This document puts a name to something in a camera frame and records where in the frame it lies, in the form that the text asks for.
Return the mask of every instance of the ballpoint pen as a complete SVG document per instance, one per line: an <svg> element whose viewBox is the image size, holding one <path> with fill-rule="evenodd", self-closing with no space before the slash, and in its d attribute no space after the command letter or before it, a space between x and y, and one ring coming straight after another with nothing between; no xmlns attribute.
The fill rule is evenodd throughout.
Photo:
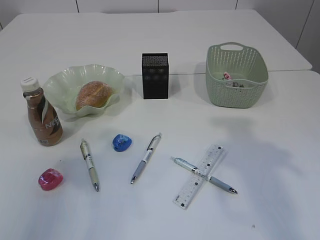
<svg viewBox="0 0 320 240"><path fill-rule="evenodd" d="M97 172L96 172L96 169L95 169L95 166L94 166L94 162L93 162L93 159L92 159L92 156L91 156L91 153L90 153L89 145L88 145L87 141L84 140L83 138L81 140L80 149L81 149L83 158L84 158L84 160L86 162L86 165L88 167L92 185L93 185L94 189L97 192L99 192L100 186L99 186L98 175L97 175Z"/></svg>
<svg viewBox="0 0 320 240"><path fill-rule="evenodd" d="M146 153L145 153L143 159L140 161L138 167L136 168L136 170L131 178L131 184L133 184L137 180L137 178L141 175L141 173L145 169L145 167L146 167L147 163L149 162L152 154L154 153L157 145L159 144L161 137L162 137L162 134L160 132L159 134L157 134L155 137L152 138L149 146L146 148Z"/></svg>
<svg viewBox="0 0 320 240"><path fill-rule="evenodd" d="M219 179L215 178L214 176L205 175L203 172L201 172L195 165L192 165L191 163L187 162L186 160L183 160L182 158L177 157L171 157L171 159L178 164L179 166L183 167L184 169L189 170L190 172L193 172L194 174L204 178L209 183L216 185L217 187L221 188L222 190L227 191L231 194L237 194L238 192L233 189L228 184L224 183L223 181L220 181Z"/></svg>

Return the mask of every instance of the bread roll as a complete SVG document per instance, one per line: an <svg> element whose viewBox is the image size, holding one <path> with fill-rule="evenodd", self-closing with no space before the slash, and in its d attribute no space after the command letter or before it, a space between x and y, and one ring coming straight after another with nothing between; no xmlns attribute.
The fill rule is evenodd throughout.
<svg viewBox="0 0 320 240"><path fill-rule="evenodd" d="M75 101L75 109L84 106L100 108L112 95L112 88L102 81L91 81L84 85L78 93Z"/></svg>

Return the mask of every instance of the plastic woven basket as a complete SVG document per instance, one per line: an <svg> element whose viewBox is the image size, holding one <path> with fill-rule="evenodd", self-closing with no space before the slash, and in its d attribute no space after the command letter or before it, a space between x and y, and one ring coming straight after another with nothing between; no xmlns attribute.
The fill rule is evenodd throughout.
<svg viewBox="0 0 320 240"><path fill-rule="evenodd" d="M242 50L221 48L226 45L237 45ZM228 72L232 79L224 79L224 72ZM207 92L214 105L245 109L259 100L268 83L268 71L255 48L226 42L209 47L205 78Z"/></svg>

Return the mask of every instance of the pink wrapped candy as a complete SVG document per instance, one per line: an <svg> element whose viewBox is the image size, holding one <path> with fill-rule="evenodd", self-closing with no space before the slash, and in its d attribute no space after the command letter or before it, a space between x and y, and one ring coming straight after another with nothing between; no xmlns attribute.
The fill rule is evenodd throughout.
<svg viewBox="0 0 320 240"><path fill-rule="evenodd" d="M227 79L227 80L231 80L231 79L232 79L231 76L230 76L230 74L227 73L227 72L225 72L225 73L223 74L223 76L224 76L224 78Z"/></svg>
<svg viewBox="0 0 320 240"><path fill-rule="evenodd" d="M39 177L38 183L45 191L55 189L64 179L64 176L57 170L49 168Z"/></svg>

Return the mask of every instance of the bottle cap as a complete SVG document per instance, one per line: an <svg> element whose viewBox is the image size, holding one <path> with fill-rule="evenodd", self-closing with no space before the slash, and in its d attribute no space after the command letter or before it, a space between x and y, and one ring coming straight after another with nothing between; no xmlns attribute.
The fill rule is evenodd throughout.
<svg viewBox="0 0 320 240"><path fill-rule="evenodd" d="M20 82L21 88L24 92L33 92L40 88L38 79L34 77L28 77Z"/></svg>

